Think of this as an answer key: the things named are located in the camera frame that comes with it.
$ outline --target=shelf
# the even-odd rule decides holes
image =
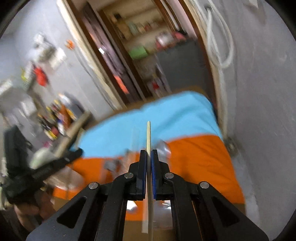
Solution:
[[[145,57],[142,57],[142,58],[135,58],[135,59],[132,59],[133,61],[141,61],[142,59],[145,59],[145,58],[147,58],[147,57],[149,57],[149,56],[152,56],[152,55],[155,55],[156,53],[157,53],[158,51],[156,50],[156,51],[154,51],[154,52],[152,52],[152,53],[149,53],[147,56],[145,56]]]
[[[141,10],[141,11],[139,11],[139,12],[136,12],[136,13],[133,13],[133,14],[130,14],[130,15],[127,15],[127,16],[125,16],[124,18],[120,19],[119,22],[127,21],[128,19],[131,19],[131,18],[133,18],[133,17],[135,17],[135,16],[138,16],[138,15],[141,15],[141,14],[143,14],[143,13],[146,13],[146,12],[152,11],[152,10],[154,10],[154,9],[157,9],[157,7],[156,7],[155,5],[154,5],[154,6],[151,6],[151,7],[148,7],[148,8],[146,8],[146,9],[144,9],[144,10]]]
[[[144,35],[146,35],[146,34],[152,33],[152,32],[154,32],[154,31],[159,30],[159,29],[164,28],[164,27],[167,27],[167,25],[166,25],[165,22],[163,22],[162,24],[160,24],[157,28],[153,28],[153,29],[151,29],[151,30],[149,30],[149,31],[146,31],[146,32],[144,32],[144,33],[140,33],[140,34],[138,34],[138,35],[132,36],[129,40],[122,39],[122,42],[123,42],[123,43],[131,42],[131,41],[133,41],[133,40],[135,40],[135,39],[137,39],[137,38],[140,38],[140,37],[142,37],[142,36],[144,36]]]

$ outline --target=bottle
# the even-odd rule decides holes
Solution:
[[[140,23],[136,23],[136,26],[137,26],[137,29],[138,31],[142,34],[142,33],[145,33],[145,28],[143,27],[142,24]]]
[[[163,92],[163,88],[162,87],[162,82],[161,80],[157,77],[156,74],[153,74],[153,80],[152,80],[152,87],[153,87],[153,90],[155,92],[155,95],[158,97],[158,98],[161,98],[161,97],[164,97],[164,92]]]
[[[52,110],[52,112],[54,113],[54,115],[58,118],[59,110],[60,110],[60,106],[58,106],[58,105],[54,102],[54,103],[51,103],[51,105],[50,105],[50,109]]]
[[[62,135],[65,135],[66,130],[71,125],[71,118],[67,112],[67,108],[65,107],[65,105],[62,105],[58,117],[58,130]]]
[[[58,109],[58,111],[61,109],[62,104],[59,100],[55,99],[53,104],[56,106],[56,108]]]
[[[58,136],[59,131],[57,128],[50,123],[47,119],[45,119],[41,114],[38,114],[38,121],[41,125],[44,133],[51,139],[55,140]]]
[[[54,111],[49,106],[46,106],[46,110],[48,111],[49,117],[53,122],[52,124],[54,124],[56,126],[58,118],[55,115]]]
[[[82,116],[83,112],[74,100],[72,100],[65,94],[59,94],[59,99],[61,103],[65,105],[66,110],[72,120],[76,121],[80,116]]]
[[[139,34],[139,31],[137,29],[137,26],[133,23],[133,22],[129,22],[128,23],[128,27],[132,33],[132,35],[136,36]]]

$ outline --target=metal screw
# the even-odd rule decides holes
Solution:
[[[90,188],[90,189],[96,189],[98,186],[99,186],[99,184],[96,183],[96,182],[93,182],[93,183],[90,183],[90,184],[89,184],[89,188]]]
[[[131,172],[127,172],[126,174],[124,174],[124,177],[130,179],[133,177],[133,174]]]
[[[204,189],[207,189],[210,185],[207,183],[207,182],[201,182],[200,183],[200,187],[201,188],[204,188]]]
[[[171,172],[167,172],[167,173],[165,174],[165,178],[167,178],[167,179],[172,179],[173,177],[174,177],[174,174],[171,173]]]

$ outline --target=red object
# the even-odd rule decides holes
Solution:
[[[147,32],[147,31],[151,30],[151,26],[149,24],[146,24],[144,29]]]
[[[34,69],[34,72],[36,74],[37,83],[40,84],[41,86],[46,86],[46,84],[47,84],[47,76],[44,73],[44,71],[41,68],[36,67]]]
[[[52,133],[57,137],[59,134],[59,130],[56,127],[52,127]]]
[[[114,75],[114,78],[116,79],[120,89],[122,89],[122,91],[125,93],[125,94],[129,94],[129,91],[128,89],[126,88],[126,86],[124,85],[124,83],[122,82],[121,78],[118,76],[118,75]]]
[[[71,40],[67,40],[65,45],[70,50],[73,50],[75,48],[75,44]]]
[[[153,87],[153,90],[157,90],[157,89],[159,89],[159,86],[158,86],[158,84],[156,83],[156,81],[153,81],[153,82],[152,82],[152,87]]]
[[[169,45],[167,46],[162,46],[157,40],[156,40],[156,49],[157,50],[162,50],[162,49],[165,49],[167,47],[173,47],[177,42],[180,42],[180,41],[186,41],[186,38],[183,34],[179,33],[179,32],[172,32],[171,33],[172,36],[174,37],[175,39],[175,42],[174,43],[170,43]]]

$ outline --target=blue cloth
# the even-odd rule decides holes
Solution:
[[[197,92],[186,91],[118,114],[88,130],[80,142],[84,156],[115,157],[124,155],[127,149],[146,148],[148,121],[151,122],[152,146],[159,140],[204,134],[222,138],[208,99]]]

